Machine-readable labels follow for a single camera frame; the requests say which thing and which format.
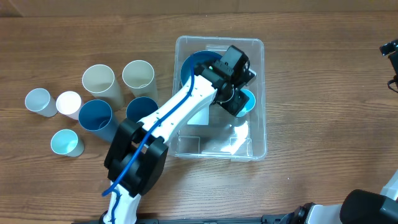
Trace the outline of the small light blue cup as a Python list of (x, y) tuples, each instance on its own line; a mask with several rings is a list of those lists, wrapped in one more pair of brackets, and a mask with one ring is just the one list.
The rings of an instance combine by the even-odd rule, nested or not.
[(248, 101), (246, 102), (246, 104), (244, 105), (244, 108), (236, 115), (237, 117), (243, 117), (245, 116), (247, 113), (249, 113), (256, 104), (256, 97), (254, 96), (254, 94), (247, 89), (241, 89), (241, 91), (249, 98)]

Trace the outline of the clear plastic storage container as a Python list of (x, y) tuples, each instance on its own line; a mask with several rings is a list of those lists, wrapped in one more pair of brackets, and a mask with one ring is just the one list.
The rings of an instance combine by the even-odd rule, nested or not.
[(245, 89), (256, 97), (255, 107), (243, 117), (234, 117), (220, 105), (211, 105), (209, 125), (185, 125), (171, 140), (169, 154), (180, 158), (217, 158), (258, 161), (267, 154), (265, 48), (259, 39), (180, 36), (175, 46), (172, 93), (182, 87), (180, 71), (193, 53), (208, 50), (223, 55), (230, 45), (250, 60), (256, 79)]

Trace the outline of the dark blue bowl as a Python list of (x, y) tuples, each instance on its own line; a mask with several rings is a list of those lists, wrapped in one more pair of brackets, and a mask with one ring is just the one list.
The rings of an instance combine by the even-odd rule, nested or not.
[(222, 55), (216, 52), (202, 50), (191, 54), (183, 63), (180, 71), (181, 84), (184, 85), (191, 75), (191, 63), (195, 66), (198, 63), (203, 63), (207, 60), (219, 60)]

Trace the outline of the tall beige cup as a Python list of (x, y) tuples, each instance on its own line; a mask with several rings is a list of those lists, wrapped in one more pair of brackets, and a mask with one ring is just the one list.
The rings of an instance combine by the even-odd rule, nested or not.
[(121, 87), (109, 66), (96, 64), (87, 68), (81, 81), (85, 90), (95, 98), (107, 102), (114, 111), (125, 105)]
[(134, 60), (128, 63), (123, 69), (122, 78), (136, 98), (146, 96), (158, 102), (155, 71), (149, 62)]

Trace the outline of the small pink cup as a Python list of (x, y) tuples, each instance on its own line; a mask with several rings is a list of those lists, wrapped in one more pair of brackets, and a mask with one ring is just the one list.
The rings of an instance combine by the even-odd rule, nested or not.
[(65, 91), (56, 100), (57, 110), (61, 114), (75, 120), (78, 120), (82, 106), (83, 100), (75, 91)]

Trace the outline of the small mint green cup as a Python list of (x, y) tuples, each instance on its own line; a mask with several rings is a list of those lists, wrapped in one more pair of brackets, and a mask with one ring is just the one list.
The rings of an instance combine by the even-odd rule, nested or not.
[(56, 132), (50, 141), (50, 147), (54, 153), (68, 157), (78, 157), (85, 149), (82, 138), (71, 129)]

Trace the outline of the small grey cup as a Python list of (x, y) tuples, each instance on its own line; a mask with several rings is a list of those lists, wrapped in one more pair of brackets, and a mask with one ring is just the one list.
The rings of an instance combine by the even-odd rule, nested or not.
[(55, 99), (44, 88), (31, 90), (25, 97), (25, 107), (34, 113), (52, 117), (58, 113)]

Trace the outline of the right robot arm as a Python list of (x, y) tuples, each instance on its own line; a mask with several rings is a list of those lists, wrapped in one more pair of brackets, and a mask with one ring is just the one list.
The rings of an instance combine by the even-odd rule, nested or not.
[(342, 204), (308, 203), (285, 215), (281, 223), (390, 223), (397, 224), (397, 174), (382, 188), (380, 194), (356, 189)]

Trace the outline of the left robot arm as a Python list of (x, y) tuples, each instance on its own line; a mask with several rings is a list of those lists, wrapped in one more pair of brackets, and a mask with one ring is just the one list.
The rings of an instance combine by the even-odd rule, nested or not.
[(246, 56), (190, 62), (183, 88), (159, 109), (117, 128), (104, 161), (111, 185), (108, 211), (101, 223), (135, 223), (139, 201), (158, 181), (169, 150), (169, 141), (202, 108), (221, 105), (236, 116), (248, 102), (241, 91), (254, 78)]

